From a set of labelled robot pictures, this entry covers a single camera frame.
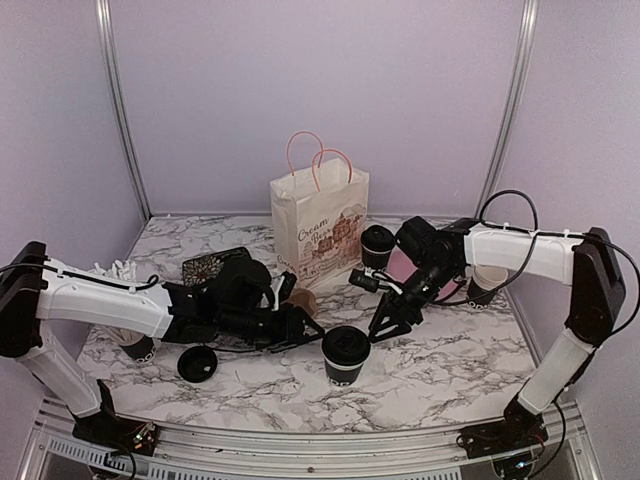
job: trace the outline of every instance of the paper bag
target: paper bag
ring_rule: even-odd
[[[316,167],[325,153],[343,159],[318,162]],[[278,268],[292,271],[301,286],[310,287],[355,266],[361,256],[368,199],[369,174],[353,168],[335,149],[320,150],[311,168],[294,172],[292,167],[290,175],[273,180]]]

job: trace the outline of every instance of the orange bag handle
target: orange bag handle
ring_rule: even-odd
[[[311,135],[316,140],[318,140],[318,143],[320,144],[320,150],[324,151],[324,145],[322,144],[322,140],[320,140],[320,137],[318,137],[313,132],[309,132],[307,130],[300,130],[299,132],[296,132],[293,135],[291,135],[291,138],[289,139],[289,143],[287,143],[287,162],[289,162],[289,168],[291,169],[291,176],[292,177],[295,176],[295,171],[293,170],[293,164],[291,163],[291,155],[290,155],[291,144],[293,143],[293,139],[294,138],[296,138],[298,135],[302,135],[302,134]]]
[[[316,159],[318,158],[318,155],[322,157],[322,155],[324,155],[327,152],[337,153],[342,158],[344,158],[347,161],[347,164],[349,165],[349,183],[351,183],[351,178],[353,178],[353,165],[351,165],[351,160],[349,160],[349,158],[347,158],[347,156],[344,153],[342,153],[340,150],[336,150],[335,148],[325,148],[323,150],[320,150],[318,153],[316,153],[315,156],[313,157],[313,160],[311,161],[311,173],[313,173],[313,180],[316,182],[316,187],[318,187],[318,191],[320,191],[320,184],[318,183],[318,178],[316,177]]]

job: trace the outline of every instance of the white marble surface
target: white marble surface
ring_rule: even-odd
[[[181,280],[183,260],[245,246],[275,266],[266,217],[154,218],[130,259],[138,278]],[[392,230],[399,219],[377,219]],[[379,296],[343,275],[316,289],[317,321],[367,331]],[[219,353],[214,376],[201,384],[176,370],[185,345],[163,344],[138,365],[99,329],[78,359],[111,388],[119,412],[176,423],[253,431],[364,432],[414,429],[500,415],[534,364],[503,295],[492,306],[427,308],[411,334],[373,345],[351,387],[328,383],[320,342],[280,354]]]

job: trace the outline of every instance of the purple backdrop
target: purple backdrop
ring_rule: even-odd
[[[637,2],[541,2],[500,186],[532,195],[543,228],[602,226],[640,260],[639,18]],[[513,202],[502,202],[493,218],[529,222],[530,214]],[[636,281],[626,265],[624,271],[627,303],[635,303]],[[546,351],[563,328],[569,289],[531,278],[513,291]],[[639,336],[637,322],[606,343],[577,386],[604,478],[638,476]]]
[[[0,264],[29,240],[82,268],[124,256],[142,227],[111,109],[92,2],[0,2]],[[77,354],[80,325],[56,325]],[[0,359],[0,475],[15,478],[42,399]]]
[[[285,145],[318,133],[371,173],[370,210],[473,213],[522,2],[112,1],[156,212],[265,212]],[[294,149],[307,167],[311,140]]]

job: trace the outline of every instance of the building illustration on bag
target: building illustration on bag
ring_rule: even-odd
[[[298,275],[302,280],[313,280],[321,274],[344,268],[360,258],[360,235],[364,230],[366,209],[356,204],[345,208],[330,224],[329,219],[309,229],[300,229]]]

